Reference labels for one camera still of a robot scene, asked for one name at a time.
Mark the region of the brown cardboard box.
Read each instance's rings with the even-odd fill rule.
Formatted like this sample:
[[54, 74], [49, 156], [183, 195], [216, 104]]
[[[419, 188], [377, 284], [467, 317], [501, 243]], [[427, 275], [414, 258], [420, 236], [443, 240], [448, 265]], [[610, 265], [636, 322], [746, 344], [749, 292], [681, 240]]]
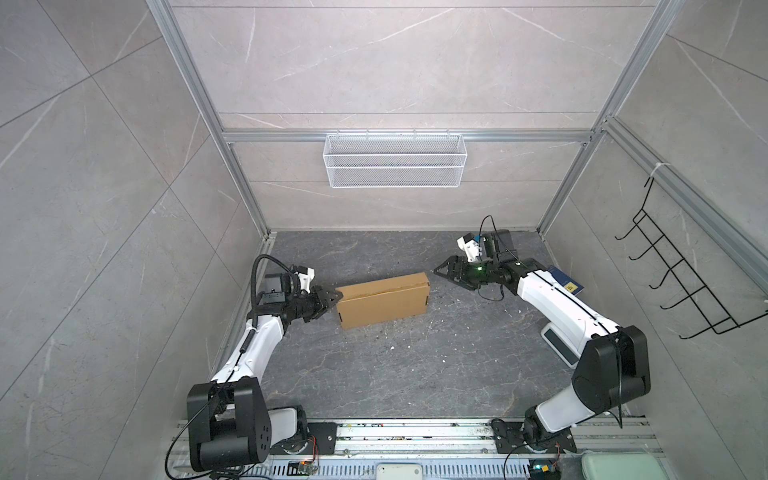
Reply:
[[427, 312], [430, 282], [423, 272], [338, 287], [336, 309], [344, 330], [406, 319]]

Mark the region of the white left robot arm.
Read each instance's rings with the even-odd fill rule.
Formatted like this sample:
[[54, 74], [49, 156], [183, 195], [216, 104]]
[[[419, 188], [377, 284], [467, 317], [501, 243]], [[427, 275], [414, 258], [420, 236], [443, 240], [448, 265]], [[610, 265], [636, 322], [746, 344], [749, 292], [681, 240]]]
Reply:
[[298, 267], [269, 274], [252, 297], [239, 345], [207, 383], [187, 396], [191, 467], [218, 471], [266, 461], [279, 446], [300, 451], [310, 441], [301, 406], [270, 409], [260, 382], [290, 323], [323, 316], [343, 295], [312, 283], [315, 273]]

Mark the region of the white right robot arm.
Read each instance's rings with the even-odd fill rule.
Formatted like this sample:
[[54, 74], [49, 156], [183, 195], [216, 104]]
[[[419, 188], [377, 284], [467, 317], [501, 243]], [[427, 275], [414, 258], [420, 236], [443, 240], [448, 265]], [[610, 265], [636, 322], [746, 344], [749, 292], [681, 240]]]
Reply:
[[582, 302], [539, 261], [519, 258], [510, 241], [507, 230], [468, 233], [457, 241], [461, 254], [433, 272], [470, 291], [497, 285], [547, 319], [541, 336], [573, 374], [567, 387], [528, 410], [522, 434], [533, 446], [647, 395], [648, 341], [639, 328], [622, 327]]

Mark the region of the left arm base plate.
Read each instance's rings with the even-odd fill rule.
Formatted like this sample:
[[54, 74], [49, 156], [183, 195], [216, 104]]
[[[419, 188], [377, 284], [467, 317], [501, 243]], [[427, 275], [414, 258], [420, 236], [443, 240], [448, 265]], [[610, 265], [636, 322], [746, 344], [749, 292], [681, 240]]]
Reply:
[[310, 422], [304, 434], [284, 448], [292, 455], [333, 455], [336, 449], [338, 424], [334, 422]]

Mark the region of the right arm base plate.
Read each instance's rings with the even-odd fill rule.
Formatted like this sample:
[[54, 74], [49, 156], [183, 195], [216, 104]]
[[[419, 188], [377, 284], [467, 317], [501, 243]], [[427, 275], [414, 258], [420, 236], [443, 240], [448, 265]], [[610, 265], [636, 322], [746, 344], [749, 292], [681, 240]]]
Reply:
[[573, 435], [569, 429], [557, 433], [548, 432], [534, 419], [526, 417], [522, 422], [490, 420], [489, 426], [498, 453], [555, 454], [577, 453]]

